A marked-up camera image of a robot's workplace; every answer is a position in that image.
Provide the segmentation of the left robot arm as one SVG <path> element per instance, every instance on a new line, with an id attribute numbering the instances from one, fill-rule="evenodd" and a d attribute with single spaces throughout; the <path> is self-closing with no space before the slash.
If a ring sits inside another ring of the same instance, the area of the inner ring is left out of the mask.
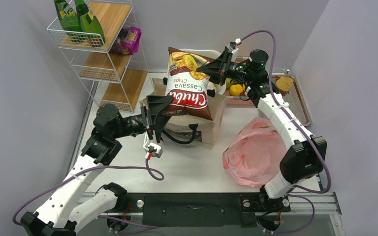
<path id="1" fill-rule="evenodd" d="M 99 107 L 94 129 L 80 156 L 62 183 L 46 191 L 48 200 L 33 212 L 25 212 L 21 225 L 30 236 L 75 236 L 91 221 L 109 210 L 122 211 L 127 191 L 115 183 L 103 186 L 91 199 L 79 200 L 97 176 L 112 168 L 122 148 L 119 138 L 144 135 L 145 160 L 161 157 L 161 133 L 169 121 L 163 115 L 172 103 L 171 95 L 149 95 L 141 114 L 123 117 L 113 104 Z"/>

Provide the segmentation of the pink plastic grocery bag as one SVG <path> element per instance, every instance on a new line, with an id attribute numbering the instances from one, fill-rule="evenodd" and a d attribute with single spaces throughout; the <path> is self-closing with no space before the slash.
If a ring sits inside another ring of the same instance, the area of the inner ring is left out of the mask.
<path id="1" fill-rule="evenodd" d="M 280 171 L 287 149 L 271 121 L 256 117 L 222 154 L 225 172 L 239 185 L 261 187 Z"/>

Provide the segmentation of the beige canvas tote bag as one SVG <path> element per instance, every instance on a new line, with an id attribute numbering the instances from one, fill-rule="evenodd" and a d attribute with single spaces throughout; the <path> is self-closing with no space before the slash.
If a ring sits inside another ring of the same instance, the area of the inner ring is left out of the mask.
<path id="1" fill-rule="evenodd" d="M 152 95 L 165 95 L 167 78 L 152 78 L 151 80 L 154 86 Z M 207 90 L 211 89 L 216 88 L 209 82 Z M 167 137 L 179 144 L 187 145 L 192 142 L 201 142 L 208 148 L 213 147 L 218 138 L 228 98 L 216 92 L 214 92 L 213 96 L 209 93 L 207 94 L 212 120 L 206 120 L 191 115 L 171 115 L 170 120 L 163 130 Z"/>

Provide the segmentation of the yellow snack packet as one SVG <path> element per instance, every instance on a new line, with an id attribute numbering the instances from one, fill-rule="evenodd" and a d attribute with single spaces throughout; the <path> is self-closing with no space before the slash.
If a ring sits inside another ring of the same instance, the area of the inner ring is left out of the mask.
<path id="1" fill-rule="evenodd" d="M 172 47 L 168 48 L 168 53 L 165 95 L 173 96 L 173 101 L 163 113 L 172 116 L 191 115 L 212 120 L 207 94 L 210 77 L 197 71 L 212 59 Z"/>

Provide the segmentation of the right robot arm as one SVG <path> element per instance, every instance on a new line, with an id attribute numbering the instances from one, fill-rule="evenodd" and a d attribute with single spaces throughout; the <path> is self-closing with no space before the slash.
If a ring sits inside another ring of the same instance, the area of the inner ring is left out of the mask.
<path id="1" fill-rule="evenodd" d="M 278 174 L 261 188 L 265 193 L 258 198 L 259 206 L 270 211 L 278 205 L 278 198 L 298 187 L 298 183 L 322 171 L 329 174 L 324 161 L 327 142 L 304 128 L 290 111 L 265 69 L 269 59 L 265 51 L 253 50 L 240 63 L 233 62 L 231 57 L 232 52 L 226 49 L 214 61 L 197 68 L 197 72 L 208 75 L 215 84 L 222 84 L 226 78 L 244 84 L 249 100 L 281 135 L 287 152 L 280 161 Z"/>

